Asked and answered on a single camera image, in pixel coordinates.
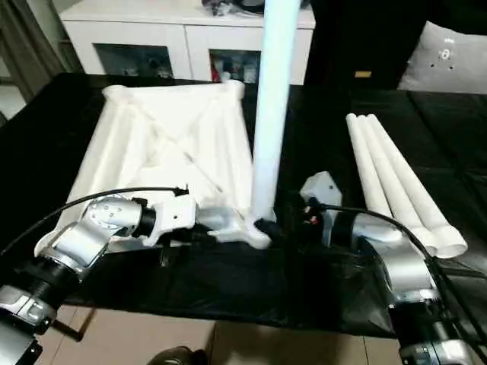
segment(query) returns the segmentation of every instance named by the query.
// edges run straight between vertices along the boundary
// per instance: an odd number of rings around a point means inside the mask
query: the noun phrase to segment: white pvc tube
[[[431,255],[435,255],[438,249],[436,237],[422,225],[416,210],[406,194],[406,190],[401,185],[399,178],[390,165],[368,118],[359,116],[358,125],[364,134],[368,150],[374,162],[377,175],[379,176],[380,184],[386,193],[393,216],[418,237]]]
[[[252,215],[273,218],[301,0],[266,0],[253,145]]]
[[[391,217],[389,204],[380,185],[379,176],[375,170],[374,162],[368,151],[367,142],[361,132],[359,121],[355,114],[346,116],[349,127],[350,140],[352,142],[358,175],[364,192],[365,204],[371,211]]]
[[[464,253],[468,245],[460,232],[448,223],[376,116],[371,114],[368,119],[422,223],[437,237],[439,246],[436,256],[449,259]]]

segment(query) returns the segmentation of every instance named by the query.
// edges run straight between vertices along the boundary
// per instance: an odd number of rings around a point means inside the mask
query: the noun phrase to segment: black cylinder
[[[147,236],[149,237],[154,229],[156,214],[154,209],[142,207],[140,214],[140,221],[137,229],[132,233],[133,237]]]
[[[69,267],[40,256],[16,270],[14,286],[58,309],[78,289],[79,278]]]
[[[440,300],[399,303],[389,309],[389,314],[402,348],[458,338]]]

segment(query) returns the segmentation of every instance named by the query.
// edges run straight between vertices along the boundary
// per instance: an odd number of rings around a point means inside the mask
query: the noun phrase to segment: curtain
[[[0,0],[0,54],[27,102],[64,71],[27,0]]]

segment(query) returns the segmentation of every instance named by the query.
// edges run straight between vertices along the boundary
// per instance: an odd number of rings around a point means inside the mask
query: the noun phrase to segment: gray pillow
[[[427,22],[408,64],[401,90],[487,94],[487,36]]]

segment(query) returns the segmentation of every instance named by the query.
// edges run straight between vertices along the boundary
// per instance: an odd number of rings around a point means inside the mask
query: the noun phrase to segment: black table surface
[[[102,89],[193,84],[143,78],[60,75],[0,129],[2,243],[68,197],[103,108]],[[242,100],[250,143],[256,88]],[[447,219],[469,244],[443,265],[487,274],[487,97],[404,91],[291,87],[276,209],[286,225],[288,197],[327,170],[343,204],[364,207],[345,115],[375,113]],[[56,219],[2,258],[28,258]],[[317,248],[295,255],[285,245],[256,250],[243,243],[181,249],[173,266],[159,250],[106,255],[68,303],[165,316],[227,319],[294,329],[390,337],[393,330],[374,265],[346,250]],[[453,277],[487,328],[487,283]]]

